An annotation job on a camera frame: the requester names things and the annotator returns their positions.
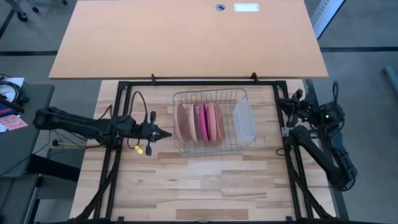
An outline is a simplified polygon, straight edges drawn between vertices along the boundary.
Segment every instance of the pink paper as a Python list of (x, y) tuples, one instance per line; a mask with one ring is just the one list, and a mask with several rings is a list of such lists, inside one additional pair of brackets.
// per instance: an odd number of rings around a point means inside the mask
[(0, 118), (0, 124), (2, 124), (10, 131), (27, 126), (27, 123), (25, 123), (25, 121), (18, 118), (14, 114)]

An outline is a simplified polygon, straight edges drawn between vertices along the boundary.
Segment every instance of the clear plastic container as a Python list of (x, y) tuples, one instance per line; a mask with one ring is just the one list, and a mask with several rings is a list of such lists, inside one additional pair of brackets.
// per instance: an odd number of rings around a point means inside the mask
[(252, 141), (256, 137), (253, 114), (248, 100), (239, 100), (234, 109), (234, 125), (238, 142)]

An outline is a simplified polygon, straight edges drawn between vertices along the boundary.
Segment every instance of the wooden table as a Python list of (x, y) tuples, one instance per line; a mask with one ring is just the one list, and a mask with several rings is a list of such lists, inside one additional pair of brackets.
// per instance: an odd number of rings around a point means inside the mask
[[(257, 12), (235, 3), (258, 4)], [(223, 4), (224, 11), (216, 5)], [(303, 0), (78, 1), (50, 78), (327, 77)]]
[[(116, 80), (102, 82), (95, 118), (114, 103), (117, 84)], [(301, 80), (287, 80), (287, 84), (290, 95), (303, 88)], [(118, 216), (130, 221), (254, 221), (294, 217), (285, 159), (275, 154), (282, 147), (282, 140), (272, 87), (241, 87), (247, 91), (252, 107), (256, 144), (240, 153), (207, 157), (181, 157), (174, 137), (157, 142), (150, 157), (124, 146), (112, 220)], [(141, 91), (148, 110), (157, 112), (159, 127), (172, 133), (173, 95), (184, 90), (216, 88), (222, 86), (135, 86), (133, 90)], [(143, 118), (140, 100), (135, 100), (132, 115), (138, 121)], [(335, 215), (324, 171), (303, 149), (302, 157), (309, 189), (325, 210)], [(103, 148), (87, 149), (71, 217), (78, 215), (96, 193), (103, 159)], [(104, 198), (102, 217), (107, 195)]]

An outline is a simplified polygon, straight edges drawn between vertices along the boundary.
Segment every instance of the wire dish rack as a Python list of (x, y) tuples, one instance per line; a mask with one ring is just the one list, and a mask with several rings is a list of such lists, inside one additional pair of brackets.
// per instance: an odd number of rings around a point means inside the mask
[(181, 154), (218, 154), (223, 152), (242, 151), (256, 143), (254, 120), (248, 95), (242, 88), (218, 90), (183, 91), (173, 96), (173, 111), (181, 103), (185, 111), (191, 104), (195, 105), (197, 114), (201, 104), (216, 103), (220, 106), (223, 117), (225, 138), (222, 141), (205, 142), (179, 140), (174, 133), (174, 146)]

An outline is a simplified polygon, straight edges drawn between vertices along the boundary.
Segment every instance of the gray carpet floor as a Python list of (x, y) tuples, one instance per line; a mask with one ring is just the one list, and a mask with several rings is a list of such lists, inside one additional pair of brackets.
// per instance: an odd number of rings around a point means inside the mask
[[(36, 0), (40, 12), (27, 11), (29, 21), (14, 16), (0, 39), (0, 51), (58, 50), (76, 0)], [(306, 0), (308, 13), (319, 0)], [(29, 5), (22, 1), (24, 9)], [(0, 0), (0, 25), (10, 7)], [(320, 47), (398, 46), (398, 2), (393, 0), (346, 0), (319, 40)], [(346, 112), (343, 129), (347, 151), (358, 169), (356, 185), (344, 198), (350, 219), (398, 223), (398, 99), (381, 70), (398, 69), (398, 52), (323, 53), (330, 78), (314, 80), (320, 103), (332, 99), (331, 84), (340, 84), (339, 102)], [(92, 116), (100, 81), (53, 81), (48, 79), (55, 56), (0, 56), (0, 73), (25, 77), (28, 83), (51, 83), (55, 92), (51, 105), (82, 116)], [(37, 147), (47, 142), (43, 132)], [(43, 200), (37, 221), (66, 220), (73, 194)]]

